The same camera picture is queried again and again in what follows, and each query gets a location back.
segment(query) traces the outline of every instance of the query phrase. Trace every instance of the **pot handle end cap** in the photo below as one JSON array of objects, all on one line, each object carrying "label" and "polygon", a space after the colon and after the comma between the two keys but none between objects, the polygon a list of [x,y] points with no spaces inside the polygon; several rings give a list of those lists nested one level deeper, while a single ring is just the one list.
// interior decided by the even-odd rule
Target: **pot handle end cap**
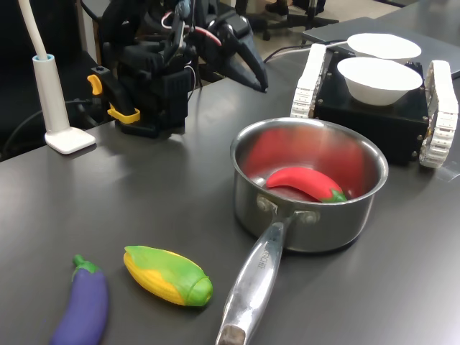
[{"label": "pot handle end cap", "polygon": [[246,332],[235,325],[222,326],[216,345],[244,345]]}]

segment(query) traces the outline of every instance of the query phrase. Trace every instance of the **lamp base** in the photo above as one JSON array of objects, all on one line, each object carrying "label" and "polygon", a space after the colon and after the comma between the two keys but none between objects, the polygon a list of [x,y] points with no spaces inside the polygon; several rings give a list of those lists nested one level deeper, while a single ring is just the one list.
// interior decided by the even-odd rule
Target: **lamp base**
[{"label": "lamp base", "polygon": [[58,132],[45,134],[45,141],[54,150],[69,155],[96,143],[96,138],[81,129],[69,127]]}]

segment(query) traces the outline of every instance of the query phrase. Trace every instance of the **corn cob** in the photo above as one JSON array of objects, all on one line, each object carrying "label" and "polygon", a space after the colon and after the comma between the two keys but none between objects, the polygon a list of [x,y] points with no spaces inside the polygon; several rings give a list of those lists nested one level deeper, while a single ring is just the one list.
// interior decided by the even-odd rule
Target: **corn cob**
[{"label": "corn cob", "polygon": [[211,281],[189,259],[143,246],[130,246],[125,250],[124,264],[145,290],[178,305],[202,306],[211,298]]}]

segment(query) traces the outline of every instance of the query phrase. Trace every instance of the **floor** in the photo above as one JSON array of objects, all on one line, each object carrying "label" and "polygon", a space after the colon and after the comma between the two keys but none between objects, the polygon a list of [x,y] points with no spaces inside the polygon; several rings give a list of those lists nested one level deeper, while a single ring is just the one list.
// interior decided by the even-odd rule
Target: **floor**
[{"label": "floor", "polygon": [[[262,13],[265,4],[274,2],[275,0],[249,0],[249,13]],[[346,20],[371,17],[378,18],[399,8],[396,6],[383,4],[374,0],[327,0],[324,12],[319,14],[319,17],[337,19],[340,22]],[[290,8],[290,13],[298,13],[295,7]],[[272,51],[279,47],[287,45],[299,45],[301,43],[300,33],[302,28],[272,30],[270,33],[272,38],[270,41],[262,40],[261,34],[255,35],[255,44],[260,55],[265,58]]]}]

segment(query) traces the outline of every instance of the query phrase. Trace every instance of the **toy chili pepper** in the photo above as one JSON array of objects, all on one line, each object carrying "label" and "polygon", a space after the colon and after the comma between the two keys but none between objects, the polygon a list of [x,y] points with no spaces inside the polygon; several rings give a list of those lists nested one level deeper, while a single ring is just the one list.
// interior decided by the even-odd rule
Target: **toy chili pepper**
[{"label": "toy chili pepper", "polygon": [[102,271],[81,255],[72,277],[67,310],[52,336],[50,345],[97,345],[106,327],[109,289]]},{"label": "toy chili pepper", "polygon": [[189,259],[143,246],[125,250],[124,264],[145,290],[178,305],[202,306],[211,298],[213,285],[209,277]]},{"label": "toy chili pepper", "polygon": [[337,183],[322,172],[306,167],[287,167],[278,170],[268,178],[266,185],[268,188],[292,187],[323,203],[346,201],[346,197]]}]

